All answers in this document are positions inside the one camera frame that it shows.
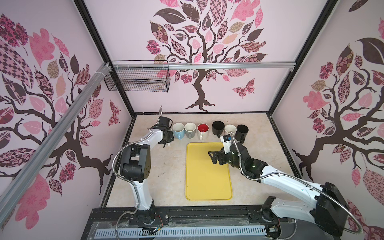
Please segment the light blue mug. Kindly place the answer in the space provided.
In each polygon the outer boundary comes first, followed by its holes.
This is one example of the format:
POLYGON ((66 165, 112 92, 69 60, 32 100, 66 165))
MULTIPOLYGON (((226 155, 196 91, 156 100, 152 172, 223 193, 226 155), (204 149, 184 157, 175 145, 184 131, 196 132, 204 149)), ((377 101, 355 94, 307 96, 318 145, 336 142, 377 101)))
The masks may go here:
POLYGON ((185 135, 185 125, 182 123, 175 123, 172 126, 172 131, 175 139, 181 140, 185 135))

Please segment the grey mug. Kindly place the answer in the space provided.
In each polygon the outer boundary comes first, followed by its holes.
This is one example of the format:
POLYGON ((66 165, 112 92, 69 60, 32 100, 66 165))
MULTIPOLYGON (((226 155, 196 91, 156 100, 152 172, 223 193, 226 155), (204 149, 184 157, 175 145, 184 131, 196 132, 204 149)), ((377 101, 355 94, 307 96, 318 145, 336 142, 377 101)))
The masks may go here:
POLYGON ((194 123, 187 123, 184 126, 185 135, 188 139, 193 139, 196 134, 196 125, 194 123))

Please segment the cream white mug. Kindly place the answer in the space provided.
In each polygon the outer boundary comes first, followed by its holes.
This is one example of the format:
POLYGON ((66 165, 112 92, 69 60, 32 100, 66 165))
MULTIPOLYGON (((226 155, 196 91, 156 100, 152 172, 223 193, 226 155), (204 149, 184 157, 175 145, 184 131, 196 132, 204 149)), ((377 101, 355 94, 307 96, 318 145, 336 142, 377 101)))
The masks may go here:
POLYGON ((209 126, 207 124, 199 124, 197 127, 198 130, 198 139, 204 140, 208 137, 209 135, 209 126))

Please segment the dark green white-bottom mug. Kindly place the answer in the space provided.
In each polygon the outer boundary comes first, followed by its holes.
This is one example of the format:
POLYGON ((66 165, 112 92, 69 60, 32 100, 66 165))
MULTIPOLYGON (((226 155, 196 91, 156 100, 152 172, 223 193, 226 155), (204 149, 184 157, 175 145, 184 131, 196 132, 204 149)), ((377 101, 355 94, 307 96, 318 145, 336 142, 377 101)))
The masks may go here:
POLYGON ((212 123, 213 134, 219 139, 225 129, 225 124, 221 121, 214 121, 212 123))

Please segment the black mug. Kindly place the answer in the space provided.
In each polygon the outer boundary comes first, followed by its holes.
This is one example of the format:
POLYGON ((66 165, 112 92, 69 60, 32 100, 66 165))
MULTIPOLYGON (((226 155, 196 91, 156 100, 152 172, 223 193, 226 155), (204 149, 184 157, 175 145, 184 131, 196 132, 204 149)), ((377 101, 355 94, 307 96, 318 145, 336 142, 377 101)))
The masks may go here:
POLYGON ((244 144, 248 132, 249 128, 246 125, 238 125, 235 133, 235 139, 241 144, 244 144))

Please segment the pale pink mug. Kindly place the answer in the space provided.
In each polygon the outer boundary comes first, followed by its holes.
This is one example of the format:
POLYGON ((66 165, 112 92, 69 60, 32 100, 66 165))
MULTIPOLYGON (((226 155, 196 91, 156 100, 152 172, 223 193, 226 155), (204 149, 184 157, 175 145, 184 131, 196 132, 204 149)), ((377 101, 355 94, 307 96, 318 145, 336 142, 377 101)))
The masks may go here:
POLYGON ((234 125, 228 124, 225 126, 225 132, 226 132, 226 135, 231 135, 231 134, 235 135, 237 132, 237 127, 234 125))

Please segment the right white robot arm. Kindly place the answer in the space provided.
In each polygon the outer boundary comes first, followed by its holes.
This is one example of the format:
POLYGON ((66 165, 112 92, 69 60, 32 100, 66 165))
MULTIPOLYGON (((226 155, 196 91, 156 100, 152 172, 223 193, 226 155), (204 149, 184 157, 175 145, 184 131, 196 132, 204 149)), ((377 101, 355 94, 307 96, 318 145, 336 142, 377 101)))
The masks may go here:
POLYGON ((288 175, 264 161, 252 158, 242 144, 209 151, 208 155, 213 164, 228 164, 239 169, 248 180, 276 187, 298 199, 295 202, 268 198, 265 219, 269 215, 298 219, 314 223, 334 237, 343 235, 349 209, 334 184, 326 182, 320 185, 288 175))

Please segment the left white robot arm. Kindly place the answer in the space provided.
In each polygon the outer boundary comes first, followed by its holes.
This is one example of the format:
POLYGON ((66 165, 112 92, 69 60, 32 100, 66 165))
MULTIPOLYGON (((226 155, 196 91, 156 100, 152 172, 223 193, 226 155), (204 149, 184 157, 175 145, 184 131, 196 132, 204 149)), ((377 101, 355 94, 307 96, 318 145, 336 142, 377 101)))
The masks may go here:
POLYGON ((151 150, 156 145, 169 145, 174 140, 172 123, 170 118, 160 116, 144 137, 122 148, 119 174, 132 185, 139 211, 148 211, 154 204, 146 184, 151 172, 151 150))

